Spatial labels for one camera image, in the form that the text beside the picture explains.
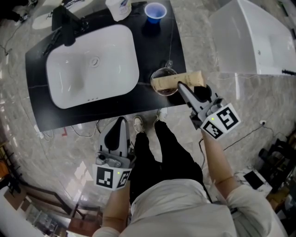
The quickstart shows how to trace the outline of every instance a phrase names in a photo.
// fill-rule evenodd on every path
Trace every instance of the marble floor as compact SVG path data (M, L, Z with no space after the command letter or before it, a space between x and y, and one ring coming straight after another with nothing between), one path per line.
M99 133L92 138L79 137L72 127L47 131L45 138L39 138L28 94L25 75L25 53L37 42L50 34L50 29L33 30L31 25L35 17L41 14L39 1L36 9L30 10L31 18L18 29L11 21L3 21L0 27L0 44L12 48L8 64L4 53L0 53L0 118L2 136L9 140L8 149L13 151L15 161L21 166L23 178L31 185L57 192L65 202L74 206L77 201L87 206L104 206L109 192L93 185L92 164L98 150ZM94 1L88 12L104 7L104 1ZM231 102L242 123L232 133L221 140L224 148L239 140L260 126L260 120L266 120L266 126L228 148L225 153L234 171L249 165L259 165L258 152L268 147L277 137L285 139L294 128L296 117L296 80L290 76L257 76L219 73L217 52L212 38L209 16L220 7L219 0L172 0L181 41L184 50L187 71L203 70L208 83L218 94ZM254 1L270 14L285 23L284 15L275 0ZM18 12L25 12L19 7ZM168 127L178 141L188 150L194 160L202 163L198 141L200 131L196 131L189 119L191 110L186 106L169 108ZM152 129L156 111L143 112L150 148L156 160L161 161L160 145ZM131 140L135 141L132 127L134 114L126 115L130 125ZM99 122L102 130L115 118ZM74 125L82 136L90 136L96 121ZM204 176L208 179L207 165Z

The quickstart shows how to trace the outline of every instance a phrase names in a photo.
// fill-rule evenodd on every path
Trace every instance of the black pants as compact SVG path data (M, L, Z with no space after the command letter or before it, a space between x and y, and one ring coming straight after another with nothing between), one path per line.
M203 185L200 166L178 143L166 123L157 121L155 131L161 146L162 163L154 159L146 134L138 133L135 143L136 162L130 174L131 204L137 196L163 180L192 179Z
M8 19L14 20L17 22L20 19L20 15L14 12L12 9L15 6L26 6L28 4L28 0L13 0L8 3L7 8L0 10L0 19Z

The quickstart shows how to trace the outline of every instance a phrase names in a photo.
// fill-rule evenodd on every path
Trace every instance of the white shirt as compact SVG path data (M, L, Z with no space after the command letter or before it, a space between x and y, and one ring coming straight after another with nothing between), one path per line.
M189 179L162 181L136 198L132 220L119 233L110 227L93 237L266 237L272 208L249 186L233 190L226 205L211 204L200 183ZM231 215L229 208L238 211Z

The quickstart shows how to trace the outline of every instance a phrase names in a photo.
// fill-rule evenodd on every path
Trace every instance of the red marking on floor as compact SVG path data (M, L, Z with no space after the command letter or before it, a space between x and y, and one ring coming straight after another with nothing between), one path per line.
M65 133L62 134L62 136L66 136L67 135L67 131L66 128L64 128Z

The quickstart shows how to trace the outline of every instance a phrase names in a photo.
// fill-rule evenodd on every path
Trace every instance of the faucet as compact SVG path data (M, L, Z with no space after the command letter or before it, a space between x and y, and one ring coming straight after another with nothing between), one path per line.
M52 31L61 28L62 39L65 46L75 43L75 32L85 30L87 22L82 21L64 6L58 6L52 13Z

